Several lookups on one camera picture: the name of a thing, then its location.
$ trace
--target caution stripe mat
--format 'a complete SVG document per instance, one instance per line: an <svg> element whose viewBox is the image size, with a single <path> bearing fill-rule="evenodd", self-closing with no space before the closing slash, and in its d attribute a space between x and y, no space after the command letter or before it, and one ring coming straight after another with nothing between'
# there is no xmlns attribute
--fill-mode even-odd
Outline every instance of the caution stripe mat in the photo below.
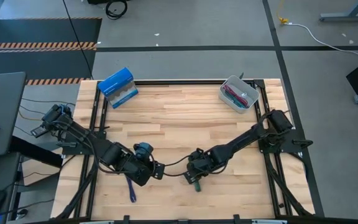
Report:
<svg viewBox="0 0 358 224"><path fill-rule="evenodd" d="M27 80L26 85L61 85L61 84L79 84L82 80L90 80L90 78L47 78Z"/></svg>
<svg viewBox="0 0 358 224"><path fill-rule="evenodd" d="M96 49L94 42L0 43L0 49L79 49L80 46L86 50Z"/></svg>
<svg viewBox="0 0 358 224"><path fill-rule="evenodd" d="M18 17L18 18L0 18L0 20L18 20L18 19L32 19L32 20L54 20L54 19L66 19L68 17L56 17L56 18L31 18L31 17ZM101 17L71 17L71 19L102 19Z"/></svg>
<svg viewBox="0 0 358 224"><path fill-rule="evenodd" d="M96 51L84 50L84 54L92 69ZM80 50L1 52L0 73L12 72L26 72L27 79L33 80L28 85L69 84L90 77Z"/></svg>
<svg viewBox="0 0 358 224"><path fill-rule="evenodd" d="M72 19L82 42L97 42L101 19ZM70 21L65 18L0 19L0 43L77 42Z"/></svg>

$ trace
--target black cable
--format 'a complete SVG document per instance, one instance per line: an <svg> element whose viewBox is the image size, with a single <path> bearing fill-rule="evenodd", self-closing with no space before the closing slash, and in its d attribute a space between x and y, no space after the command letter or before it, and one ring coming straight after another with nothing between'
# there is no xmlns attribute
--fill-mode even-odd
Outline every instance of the black cable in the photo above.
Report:
<svg viewBox="0 0 358 224"><path fill-rule="evenodd" d="M66 1L65 1L65 0L62 0L62 1L63 1L63 4L65 5L66 13L67 13L67 16L68 16L68 20L70 21L71 28L73 28L73 32L74 32L75 38L77 39L77 42L78 42L78 45L80 46L82 55L84 56L84 59L85 59L85 62L86 62L86 66L88 67L88 70L89 70L89 74L91 75L91 78L94 80L93 75L92 75L92 69L91 69L91 67L90 67L90 63L88 62L88 59L86 58L86 55L85 55L85 53L84 53L84 50L82 49L80 39L78 38L77 32L76 32L75 29L74 29L73 21L71 21L70 14L68 13Z"/></svg>
<svg viewBox="0 0 358 224"><path fill-rule="evenodd" d="M50 199L50 200L46 200L46 201L41 201L41 202L35 202L35 203L32 203L30 205L26 205L26 206L23 206L23 207L19 207L19 208L15 208L15 209L12 209L10 211L7 211L7 212L2 212L0 213L0 215L6 215L6 214L9 214L9 213L12 213L12 212L16 212L20 209L23 209L23 208L28 208L28 207L31 207L31 206L34 206L34 205L38 205L40 203L47 203L47 202L52 202L54 201L55 199Z"/></svg>
<svg viewBox="0 0 358 224"><path fill-rule="evenodd" d="M113 12L109 10L111 4L114 2L124 3L125 8L122 13L115 14L114 12L117 11L117 9L113 10ZM128 10L128 4L127 4L126 0L110 0L106 5L106 15L107 15L107 18L109 18L111 20L117 20L117 19L121 18L127 12L127 10Z"/></svg>
<svg viewBox="0 0 358 224"><path fill-rule="evenodd" d="M185 174L186 174L186 172L183 172L183 173L181 173L181 174L166 174L166 173L164 172L164 175L167 175L167 176L169 176L169 177L179 177L179 176L185 175Z"/></svg>
<svg viewBox="0 0 358 224"><path fill-rule="evenodd" d="M223 171L226 169L228 163L229 163L229 162L226 162L226 164L224 165L223 169L221 169L220 171L210 172L210 174L221 174L221 173L223 173Z"/></svg>
<svg viewBox="0 0 358 224"><path fill-rule="evenodd" d="M70 160L72 160L75 156L76 156L76 155L71 156L71 157L61 166L59 172L61 172L62 169L63 169L63 167L64 167L66 164L68 164L68 162L69 162ZM55 175L55 174L57 174L57 173L55 173L55 174L40 174L40 173L38 173L38 172L32 172L31 174L29 174L29 175L23 177L23 179L26 178L26 177L29 177L29 176L31 176L31 175L33 175L33 174L38 174L38 175Z"/></svg>
<svg viewBox="0 0 358 224"><path fill-rule="evenodd" d="M70 124L68 124L68 123L66 123L66 122L63 122L63 121L53 121L52 124L53 124L53 123L55 123L55 124L64 124L65 126L67 126L67 128L71 126ZM78 130L76 130L76 129L74 129L74 128L72 128L72 130L74 130L74 131L77 132L78 134L82 135L82 133L79 132ZM73 135L72 133L70 133L70 134L71 134L74 138L76 138L77 140L79 140L77 136ZM88 144L88 143L85 143L84 141L82 141L82 144L85 144L85 145L87 145L88 147L91 148L92 153L93 153L93 155L94 155L94 156L93 156L94 162L96 163L96 166L98 167L98 169L99 169L100 171L105 172L105 173L107 173L107 174L128 174L128 173L133 173L133 172L131 172L131 171L115 171L115 170L111 169L111 168L108 167L108 166L105 166L105 167L107 167L107 168L110 169L111 171L108 171L108 170L103 169L103 168L100 166L100 164L99 164L100 158L98 157L98 155L97 155L97 153L96 153L96 150L94 149L93 143L91 142L91 140L90 140L88 137L85 137L84 139L87 140L87 141L89 142L89 144Z"/></svg>
<svg viewBox="0 0 358 224"><path fill-rule="evenodd" d="M44 100L30 100L30 99L26 99L26 98L22 98L22 100L27 100L27 101L36 102L36 103L66 103L67 105L75 106L74 103L68 103L68 102L58 101L58 100L44 101Z"/></svg>
<svg viewBox="0 0 358 224"><path fill-rule="evenodd" d="M21 108L25 109L26 111L30 111L30 112L33 112L33 113L38 113L38 114L42 114L42 115L45 115L45 113L42 113L42 112L39 112L39 111L33 111L33 110L29 110L27 108L25 108L24 106L20 105Z"/></svg>
<svg viewBox="0 0 358 224"><path fill-rule="evenodd" d="M28 134L29 136L33 136L32 134L28 133L27 131L24 131L23 129L21 129L21 128L17 127L17 126L15 126L15 128L17 128L17 129L21 130L22 132Z"/></svg>
<svg viewBox="0 0 358 224"><path fill-rule="evenodd" d="M224 165L224 167L223 167L223 169L221 169L220 171L217 171L217 172L208 172L208 173L209 173L209 174L221 174L221 173L223 173L223 171L226 169L228 163L229 163L229 162L226 162L225 165ZM179 177L179 176L185 175L185 174L186 174L186 172L183 172L183 173L181 173L181 174L166 174L166 173L164 173L164 175L167 175L167 176L169 176L169 177Z"/></svg>
<svg viewBox="0 0 358 224"><path fill-rule="evenodd" d="M165 165L165 167L176 165L176 164L178 164L179 162L181 162L181 161L183 161L184 159L189 158L189 157L190 157L190 155L185 156L185 157L181 158L180 160L178 160L178 161L176 161L176 162L174 162L174 163Z"/></svg>
<svg viewBox="0 0 358 224"><path fill-rule="evenodd" d="M70 160L72 160L75 156L76 156L76 155L74 155L74 156L72 156L71 158L69 158L69 159L61 166L61 168L60 168L60 170L59 170L58 173L60 173L60 171L62 171L63 167L64 167L66 164L68 164L68 162L69 162ZM38 174L38 175L55 175L55 174L40 174L40 173L38 173L38 172L32 172L31 174L29 174L29 175L23 177L23 179L26 178L26 177L29 177L29 176L31 176L31 175L33 175L33 174ZM15 180L13 183L10 183L8 186L4 187L4 190L6 190L8 187L14 185L15 183L16 183L16 180Z"/></svg>

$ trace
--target yellow cable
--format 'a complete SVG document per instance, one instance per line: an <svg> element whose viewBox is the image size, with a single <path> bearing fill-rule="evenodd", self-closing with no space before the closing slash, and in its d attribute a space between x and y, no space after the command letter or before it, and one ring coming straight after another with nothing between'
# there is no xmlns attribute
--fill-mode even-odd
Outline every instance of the yellow cable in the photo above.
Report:
<svg viewBox="0 0 358 224"><path fill-rule="evenodd" d="M42 121L41 119L36 119L36 118L26 118L25 116L23 116L23 114L20 112L19 110L19 115L23 118L23 119L28 119L30 121Z"/></svg>
<svg viewBox="0 0 358 224"><path fill-rule="evenodd" d="M284 0L281 0L280 1L280 4L278 5L278 8L276 10L276 16L278 18L278 20L281 22L281 24L284 24L284 23L287 23L289 21L289 19L286 19L286 18L282 18L278 15L278 12L281 10L281 8L283 7L284 5Z"/></svg>

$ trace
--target wooden table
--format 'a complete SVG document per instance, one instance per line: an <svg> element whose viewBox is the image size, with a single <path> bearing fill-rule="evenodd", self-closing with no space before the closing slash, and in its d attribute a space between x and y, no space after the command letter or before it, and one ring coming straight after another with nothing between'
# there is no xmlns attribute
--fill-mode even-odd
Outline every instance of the wooden table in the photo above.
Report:
<svg viewBox="0 0 358 224"><path fill-rule="evenodd" d="M281 81L264 81L271 109L288 110ZM164 164L179 160L197 147L209 149L225 144L257 120L254 108L238 114L224 104L218 98L219 85L138 87L137 96L116 110L109 107L107 138L129 148L147 142L154 147L154 158ZM90 123L95 88L96 81L81 82L73 117L84 127ZM99 124L102 102L103 97L96 124ZM288 154L282 154L281 158L288 188L313 213L303 164ZM77 191L82 162L82 156L77 156L62 170L51 217L58 215ZM165 172L178 174L185 167L186 162L181 162L167 167ZM92 220L122 220L124 215L130 215L131 220L232 219L234 214L241 218L274 217L264 158L257 143L236 153L222 174L202 178L200 184L202 191L196 192L184 177L150 178L143 187L134 185L137 202L131 203L123 175L98 172ZM83 216L87 200L85 192Z"/></svg>

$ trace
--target orange and black hazard tape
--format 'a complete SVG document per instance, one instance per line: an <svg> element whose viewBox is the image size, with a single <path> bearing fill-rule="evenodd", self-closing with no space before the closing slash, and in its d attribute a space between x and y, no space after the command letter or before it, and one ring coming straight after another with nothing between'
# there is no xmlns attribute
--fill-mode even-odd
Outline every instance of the orange and black hazard tape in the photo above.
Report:
<svg viewBox="0 0 358 224"><path fill-rule="evenodd" d="M47 78L27 80L26 85L60 85L60 84L79 84L82 80L90 80L90 78Z"/></svg>
<svg viewBox="0 0 358 224"><path fill-rule="evenodd" d="M75 49L96 50L94 42L41 42L41 43L0 43L0 49Z"/></svg>
<svg viewBox="0 0 358 224"><path fill-rule="evenodd" d="M94 47L83 47L83 50L96 50ZM67 51L67 50L81 50L79 47L75 48L59 48L59 49L23 49L23 50L0 50L0 53L20 53L20 52L52 52L52 51Z"/></svg>
<svg viewBox="0 0 358 224"><path fill-rule="evenodd" d="M55 19L68 19L68 17L57 17L57 18L26 18L26 17L18 17L18 18L0 18L0 20L16 20L16 19L28 19L28 20L36 20L36 19L48 19L48 20L55 20ZM102 19L101 17L71 17L71 19Z"/></svg>

